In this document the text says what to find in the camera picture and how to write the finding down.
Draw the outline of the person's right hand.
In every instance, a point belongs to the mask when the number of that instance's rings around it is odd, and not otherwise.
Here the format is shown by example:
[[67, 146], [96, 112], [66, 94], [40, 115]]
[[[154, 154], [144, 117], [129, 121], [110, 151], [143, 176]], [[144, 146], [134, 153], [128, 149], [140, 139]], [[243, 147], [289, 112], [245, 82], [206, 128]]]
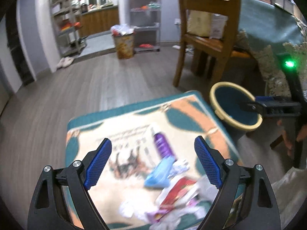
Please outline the person's right hand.
[[[292, 154], [294, 152], [294, 144], [295, 144], [295, 141], [290, 137], [290, 134], [285, 130], [283, 129], [281, 131], [281, 135], [283, 137], [283, 140], [284, 140], [284, 144], [287, 148], [287, 155], [289, 157], [292, 157]], [[303, 125], [298, 133], [298, 135], [296, 136], [296, 141], [298, 142], [302, 142], [304, 139], [306, 139], [306, 135], [307, 135], [307, 126], [306, 125]]]

